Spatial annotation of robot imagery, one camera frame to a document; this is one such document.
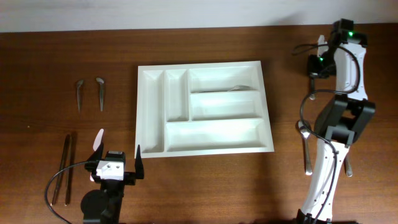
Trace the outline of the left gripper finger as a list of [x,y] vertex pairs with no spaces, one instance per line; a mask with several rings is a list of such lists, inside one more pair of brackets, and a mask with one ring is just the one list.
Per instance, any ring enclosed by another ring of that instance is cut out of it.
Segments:
[[92,153],[92,155],[88,158],[88,161],[100,161],[103,155],[103,143],[101,142],[98,148]]
[[144,179],[144,165],[141,157],[141,146],[138,145],[136,149],[136,157],[135,157],[135,178],[136,179]]

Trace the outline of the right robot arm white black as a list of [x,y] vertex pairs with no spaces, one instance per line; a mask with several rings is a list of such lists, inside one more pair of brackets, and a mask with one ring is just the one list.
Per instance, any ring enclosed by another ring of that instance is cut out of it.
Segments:
[[315,120],[313,129],[304,128],[317,138],[317,159],[310,189],[295,223],[331,223],[335,190],[340,170],[350,147],[358,140],[376,112],[364,88],[363,63],[368,46],[366,34],[354,31],[354,22],[340,19],[333,23],[330,36],[321,35],[316,44],[302,44],[304,52],[316,49],[307,61],[310,93],[315,79],[336,78],[333,95]]

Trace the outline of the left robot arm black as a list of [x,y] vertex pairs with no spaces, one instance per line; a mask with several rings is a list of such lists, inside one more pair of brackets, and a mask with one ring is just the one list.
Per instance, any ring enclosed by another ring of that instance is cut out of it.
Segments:
[[85,169],[100,188],[89,191],[81,200],[84,223],[118,223],[125,186],[135,185],[137,180],[144,178],[140,147],[136,149],[134,172],[124,170],[124,152],[108,151],[102,157],[103,149],[101,143],[85,164]]

